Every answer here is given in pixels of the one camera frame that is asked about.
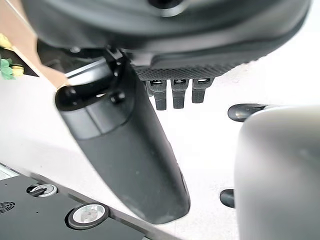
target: wooden furniture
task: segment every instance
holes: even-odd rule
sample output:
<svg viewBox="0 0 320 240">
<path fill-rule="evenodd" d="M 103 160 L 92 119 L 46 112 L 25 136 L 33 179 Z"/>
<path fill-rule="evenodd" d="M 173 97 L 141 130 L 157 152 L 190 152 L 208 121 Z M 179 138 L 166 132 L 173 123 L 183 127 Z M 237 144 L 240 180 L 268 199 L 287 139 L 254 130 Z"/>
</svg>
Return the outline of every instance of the wooden furniture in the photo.
<svg viewBox="0 0 320 240">
<path fill-rule="evenodd" d="M 0 1 L 0 33 L 8 37 L 16 54 L 38 76 L 49 80 L 56 88 L 68 84 L 63 73 L 41 64 L 36 50 L 37 36 L 28 23 L 20 0 Z"/>
</svg>

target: black rubber foot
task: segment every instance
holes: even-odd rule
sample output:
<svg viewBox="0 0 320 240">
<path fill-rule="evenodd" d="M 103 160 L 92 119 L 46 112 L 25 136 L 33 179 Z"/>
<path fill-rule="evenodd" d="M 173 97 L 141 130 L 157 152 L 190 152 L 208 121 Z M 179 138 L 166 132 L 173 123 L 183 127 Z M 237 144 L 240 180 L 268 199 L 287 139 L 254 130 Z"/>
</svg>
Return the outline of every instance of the black rubber foot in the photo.
<svg viewBox="0 0 320 240">
<path fill-rule="evenodd" d="M 243 123 L 252 114 L 263 110 L 266 106 L 254 103 L 236 104 L 229 108 L 228 117 L 233 121 Z"/>
<path fill-rule="evenodd" d="M 235 209 L 235 196 L 233 189 L 226 189 L 220 193 L 220 201 L 223 205 Z"/>
</svg>

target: metal ring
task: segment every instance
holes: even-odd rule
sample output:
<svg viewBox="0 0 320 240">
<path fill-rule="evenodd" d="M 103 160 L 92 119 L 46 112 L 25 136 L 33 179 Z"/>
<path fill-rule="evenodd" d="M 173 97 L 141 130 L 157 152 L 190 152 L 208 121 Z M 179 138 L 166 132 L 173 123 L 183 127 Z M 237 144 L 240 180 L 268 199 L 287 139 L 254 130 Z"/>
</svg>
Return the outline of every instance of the metal ring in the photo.
<svg viewBox="0 0 320 240">
<path fill-rule="evenodd" d="M 75 230 L 94 228 L 109 217 L 109 208 L 101 203 L 88 203 L 72 210 L 68 225 Z"/>
<path fill-rule="evenodd" d="M 30 192 L 34 192 L 38 189 L 46 189 L 43 194 L 39 195 L 38 198 L 46 198 L 49 196 L 52 196 L 58 192 L 58 189 L 55 185 L 52 184 L 43 184 L 36 186 L 34 189 L 32 189 Z"/>
</svg>

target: yellow flower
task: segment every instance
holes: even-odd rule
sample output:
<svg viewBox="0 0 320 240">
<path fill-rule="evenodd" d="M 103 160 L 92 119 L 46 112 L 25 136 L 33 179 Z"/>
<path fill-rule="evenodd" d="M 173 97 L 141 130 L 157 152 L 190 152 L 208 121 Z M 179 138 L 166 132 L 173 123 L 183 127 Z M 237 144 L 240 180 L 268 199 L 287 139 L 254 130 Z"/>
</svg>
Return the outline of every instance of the yellow flower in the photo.
<svg viewBox="0 0 320 240">
<path fill-rule="evenodd" d="M 11 42 L 2 33 L 0 33 L 0 47 L 13 51 Z"/>
<path fill-rule="evenodd" d="M 21 66 L 12 66 L 12 75 L 15 77 L 21 77 L 24 75 L 25 70 Z"/>
</svg>

